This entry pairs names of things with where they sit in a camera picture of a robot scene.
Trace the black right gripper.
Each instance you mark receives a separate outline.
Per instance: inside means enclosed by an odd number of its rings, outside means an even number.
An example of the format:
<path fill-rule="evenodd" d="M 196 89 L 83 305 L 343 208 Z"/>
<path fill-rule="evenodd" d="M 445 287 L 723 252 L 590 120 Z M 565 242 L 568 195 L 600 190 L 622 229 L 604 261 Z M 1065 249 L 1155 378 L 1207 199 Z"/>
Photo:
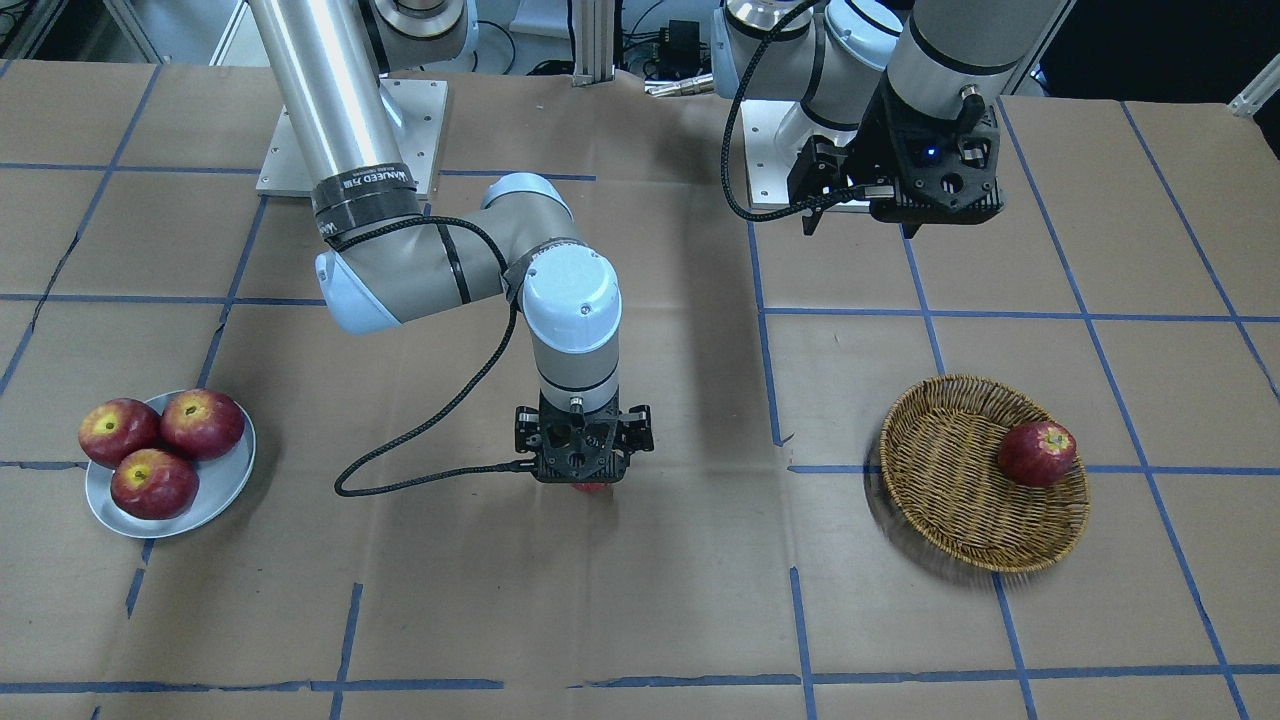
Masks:
<path fill-rule="evenodd" d="M 540 397 L 538 407 L 516 409 L 515 450 L 532 455 L 518 466 L 541 483 L 612 484 L 625 478 L 634 454 L 654 450 L 652 409 L 622 413 L 613 397 L 590 413 L 566 411 Z"/>

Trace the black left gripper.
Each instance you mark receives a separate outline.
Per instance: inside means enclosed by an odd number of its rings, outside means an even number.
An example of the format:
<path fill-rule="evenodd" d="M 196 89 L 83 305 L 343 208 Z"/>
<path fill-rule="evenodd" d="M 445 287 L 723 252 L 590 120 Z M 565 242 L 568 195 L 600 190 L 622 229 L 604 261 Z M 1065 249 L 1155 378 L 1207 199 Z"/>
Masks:
<path fill-rule="evenodd" d="M 879 85 L 850 143 L 810 137 L 787 179 L 803 234 L 851 201 L 867 202 L 874 219 L 899 224 L 906 237 L 923 225 L 978 225 L 998 215 L 998 127 L 975 86 L 957 99 L 952 115 L 934 118 Z"/>

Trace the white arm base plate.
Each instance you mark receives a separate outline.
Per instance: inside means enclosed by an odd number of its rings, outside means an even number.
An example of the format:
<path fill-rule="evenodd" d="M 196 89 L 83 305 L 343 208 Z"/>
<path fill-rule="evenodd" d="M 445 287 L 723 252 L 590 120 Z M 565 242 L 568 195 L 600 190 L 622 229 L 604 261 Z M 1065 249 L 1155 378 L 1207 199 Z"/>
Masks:
<path fill-rule="evenodd" d="M 756 214 L 790 205 L 788 174 L 803 145 L 823 135 L 838 146 L 850 143 L 855 129 L 820 126 L 800 102 L 749 99 L 740 108 L 748 165 L 749 209 Z"/>
<path fill-rule="evenodd" d="M 287 101 L 262 160 L 256 190 L 307 199 L 324 179 L 378 161 L 410 170 L 415 196 L 434 197 L 449 87 L 442 79 L 383 79 L 342 109 L 339 92 Z"/>

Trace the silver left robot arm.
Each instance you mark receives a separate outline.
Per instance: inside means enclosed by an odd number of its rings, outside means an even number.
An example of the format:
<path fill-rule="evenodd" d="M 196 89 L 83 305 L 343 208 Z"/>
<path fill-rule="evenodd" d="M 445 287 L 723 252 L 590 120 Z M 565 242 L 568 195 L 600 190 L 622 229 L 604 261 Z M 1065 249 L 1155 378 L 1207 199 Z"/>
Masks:
<path fill-rule="evenodd" d="M 906 237 L 1005 206 L 997 100 L 1021 85 L 1070 1 L 724 1 L 719 182 L 748 222 L 865 211 Z"/>

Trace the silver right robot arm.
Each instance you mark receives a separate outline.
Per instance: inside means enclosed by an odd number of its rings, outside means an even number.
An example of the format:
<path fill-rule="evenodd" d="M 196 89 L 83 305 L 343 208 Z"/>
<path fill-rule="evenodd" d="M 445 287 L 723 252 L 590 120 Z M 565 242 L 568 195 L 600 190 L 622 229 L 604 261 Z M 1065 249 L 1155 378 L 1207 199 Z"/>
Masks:
<path fill-rule="evenodd" d="M 252 1 L 311 182 L 326 250 L 317 283 L 338 325 L 367 334 L 500 296 L 530 331 L 539 405 L 520 407 L 518 459 L 500 471 L 580 489 L 621 480 L 653 448 L 646 405 L 620 407 L 623 296 L 553 184 L 500 177 L 479 211 L 434 217 L 419 201 L 381 77 L 470 50 L 471 1 Z"/>

